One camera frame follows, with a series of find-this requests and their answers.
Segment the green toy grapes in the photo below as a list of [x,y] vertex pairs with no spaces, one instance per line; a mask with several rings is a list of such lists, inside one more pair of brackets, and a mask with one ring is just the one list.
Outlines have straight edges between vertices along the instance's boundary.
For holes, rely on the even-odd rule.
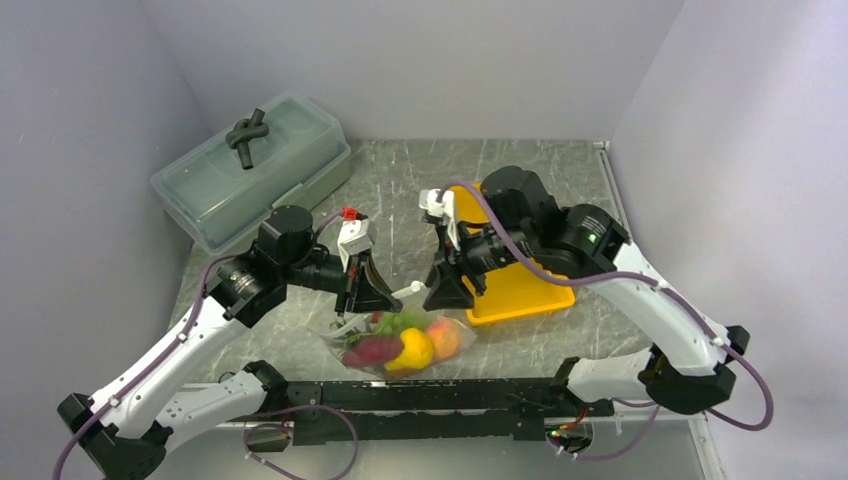
[[426,313],[405,311],[384,313],[377,322],[373,332],[377,335],[399,335],[409,328],[425,330],[431,323]]

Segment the toy peach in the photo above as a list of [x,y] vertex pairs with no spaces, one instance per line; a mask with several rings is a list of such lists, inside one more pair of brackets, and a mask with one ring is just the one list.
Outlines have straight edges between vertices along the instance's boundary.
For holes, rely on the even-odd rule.
[[455,356],[463,346],[461,324],[455,319],[439,316],[426,329],[433,346],[433,361],[442,362]]

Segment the purple toy sweet potato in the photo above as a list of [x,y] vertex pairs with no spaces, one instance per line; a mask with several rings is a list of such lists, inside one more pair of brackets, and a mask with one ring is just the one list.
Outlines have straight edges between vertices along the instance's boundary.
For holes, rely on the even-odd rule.
[[341,363],[349,368],[368,368],[395,359],[403,346],[398,336],[376,335],[362,339],[347,350]]

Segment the clear zip top bag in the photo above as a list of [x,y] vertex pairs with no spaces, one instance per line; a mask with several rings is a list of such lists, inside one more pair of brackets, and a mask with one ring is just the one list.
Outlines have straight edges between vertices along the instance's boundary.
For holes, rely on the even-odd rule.
[[451,360],[477,335],[463,321],[423,310],[421,281],[394,293],[404,308],[397,312],[346,314],[315,331],[346,368],[400,379]]

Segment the yellow toy pear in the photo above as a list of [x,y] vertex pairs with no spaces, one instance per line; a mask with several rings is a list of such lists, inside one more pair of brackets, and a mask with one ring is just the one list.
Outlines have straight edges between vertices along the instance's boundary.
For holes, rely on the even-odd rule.
[[428,367],[434,360],[434,346],[429,336],[418,328],[407,328],[399,335],[402,342],[400,354],[387,362],[387,371],[420,370]]

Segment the yellow plastic tray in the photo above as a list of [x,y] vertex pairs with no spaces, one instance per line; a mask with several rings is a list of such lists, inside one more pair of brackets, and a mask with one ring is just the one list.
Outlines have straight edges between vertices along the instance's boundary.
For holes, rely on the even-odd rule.
[[[575,304],[576,296],[571,288],[544,281],[514,260],[472,193],[458,186],[449,191],[456,195],[460,219],[469,223],[471,241],[498,247],[501,256],[510,262],[482,274],[487,286],[485,293],[475,299],[473,308],[461,309],[471,326],[483,327],[553,313]],[[442,253],[443,261],[459,265],[461,252],[442,249]]]

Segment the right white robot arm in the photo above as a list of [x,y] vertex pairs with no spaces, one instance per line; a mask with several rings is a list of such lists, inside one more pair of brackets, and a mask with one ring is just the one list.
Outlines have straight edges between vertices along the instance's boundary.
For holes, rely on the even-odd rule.
[[419,196],[438,238],[426,310],[472,308],[490,273],[519,263],[547,283],[594,291],[650,339],[630,355],[564,360],[550,391],[557,411],[574,415],[598,400],[647,398],[695,414],[729,399],[736,381],[729,365],[744,353],[748,332],[687,303],[607,211],[559,206],[535,172],[514,165],[469,187],[486,217],[477,227],[459,220],[455,193],[451,185]]

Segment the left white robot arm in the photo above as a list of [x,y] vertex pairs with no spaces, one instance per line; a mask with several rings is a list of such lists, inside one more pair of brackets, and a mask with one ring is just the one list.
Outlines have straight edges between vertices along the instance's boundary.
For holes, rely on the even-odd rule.
[[401,301],[372,257],[376,229],[345,207],[337,252],[319,243],[321,227],[305,208],[276,208],[250,248],[214,258],[204,269],[188,314],[115,380],[58,406],[81,448],[107,479],[144,479],[166,455],[212,427],[242,416],[279,417],[289,384],[265,361],[253,361],[227,381],[182,395],[204,362],[281,305],[290,286],[332,293],[335,312],[397,312]]

